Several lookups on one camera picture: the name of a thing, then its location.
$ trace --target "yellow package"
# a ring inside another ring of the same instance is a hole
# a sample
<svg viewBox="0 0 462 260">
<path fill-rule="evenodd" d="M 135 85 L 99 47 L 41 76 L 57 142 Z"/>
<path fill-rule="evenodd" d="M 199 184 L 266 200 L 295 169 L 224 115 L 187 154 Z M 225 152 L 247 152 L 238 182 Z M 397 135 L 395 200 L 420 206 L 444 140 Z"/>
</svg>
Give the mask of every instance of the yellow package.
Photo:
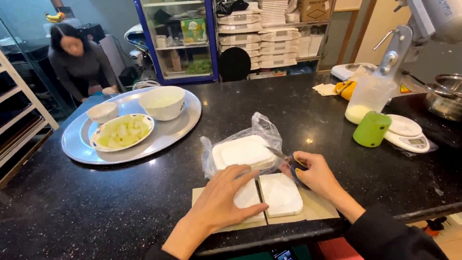
<svg viewBox="0 0 462 260">
<path fill-rule="evenodd" d="M 337 83 L 334 88 L 334 92 L 344 99 L 350 101 L 353 90 L 356 87 L 356 81 L 347 80 L 344 82 Z"/>
</svg>

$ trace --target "refrigerator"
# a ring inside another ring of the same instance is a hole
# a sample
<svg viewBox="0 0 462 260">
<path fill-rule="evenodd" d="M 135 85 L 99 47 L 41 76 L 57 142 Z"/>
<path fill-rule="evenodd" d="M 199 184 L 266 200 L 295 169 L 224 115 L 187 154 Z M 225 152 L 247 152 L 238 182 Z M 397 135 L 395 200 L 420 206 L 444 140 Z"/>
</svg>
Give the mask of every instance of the refrigerator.
<svg viewBox="0 0 462 260">
<path fill-rule="evenodd" d="M 212 0 L 134 0 L 161 85 L 219 78 Z"/>
</svg>

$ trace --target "aluminum tray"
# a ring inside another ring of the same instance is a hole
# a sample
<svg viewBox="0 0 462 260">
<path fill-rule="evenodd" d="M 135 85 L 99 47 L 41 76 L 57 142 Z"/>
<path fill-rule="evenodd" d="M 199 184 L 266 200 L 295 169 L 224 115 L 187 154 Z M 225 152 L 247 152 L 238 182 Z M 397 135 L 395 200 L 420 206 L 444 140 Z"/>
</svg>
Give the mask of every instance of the aluminum tray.
<svg viewBox="0 0 462 260">
<path fill-rule="evenodd" d="M 156 87 L 147 87 L 120 94 L 105 102 L 115 102 L 119 116 L 133 113 L 146 114 L 138 104 L 140 96 Z M 118 152 L 96 151 L 90 146 L 90 137 L 99 124 L 84 113 L 76 118 L 64 131 L 61 139 L 63 151 L 71 159 L 87 164 L 117 164 L 152 155 L 181 139 L 197 124 L 202 106 L 199 99 L 186 90 L 185 109 L 171 121 L 156 120 L 152 133 L 139 144 Z"/>
</svg>

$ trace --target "gray sweater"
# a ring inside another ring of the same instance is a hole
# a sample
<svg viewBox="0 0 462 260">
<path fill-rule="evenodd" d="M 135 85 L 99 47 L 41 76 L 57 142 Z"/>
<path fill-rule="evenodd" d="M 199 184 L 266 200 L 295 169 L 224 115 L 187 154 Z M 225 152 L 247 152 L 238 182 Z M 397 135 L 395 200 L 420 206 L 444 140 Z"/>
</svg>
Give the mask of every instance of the gray sweater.
<svg viewBox="0 0 462 260">
<path fill-rule="evenodd" d="M 80 57 L 60 53 L 51 47 L 48 50 L 48 59 L 50 59 L 51 66 L 53 66 L 58 79 L 78 101 L 82 100 L 84 96 L 74 85 L 69 75 L 87 80 L 89 87 L 91 87 L 99 85 L 96 75 L 101 67 L 109 85 L 117 85 L 116 76 L 103 49 L 93 41 L 90 41 L 90 48 L 91 51 L 86 51 Z"/>
</svg>

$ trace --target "person's left hand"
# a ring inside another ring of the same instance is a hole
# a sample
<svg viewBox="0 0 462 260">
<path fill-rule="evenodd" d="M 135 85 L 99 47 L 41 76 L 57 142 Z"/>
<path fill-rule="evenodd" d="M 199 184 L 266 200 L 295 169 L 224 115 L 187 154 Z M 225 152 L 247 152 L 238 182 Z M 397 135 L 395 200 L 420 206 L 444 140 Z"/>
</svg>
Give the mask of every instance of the person's left hand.
<svg viewBox="0 0 462 260">
<path fill-rule="evenodd" d="M 265 203 L 245 209 L 234 204 L 237 191 L 258 175 L 258 171 L 245 173 L 248 171 L 248 165 L 231 165 L 218 172 L 193 208 L 178 222 L 162 250 L 179 259 L 188 259 L 211 233 L 265 211 L 268 208 Z"/>
</svg>

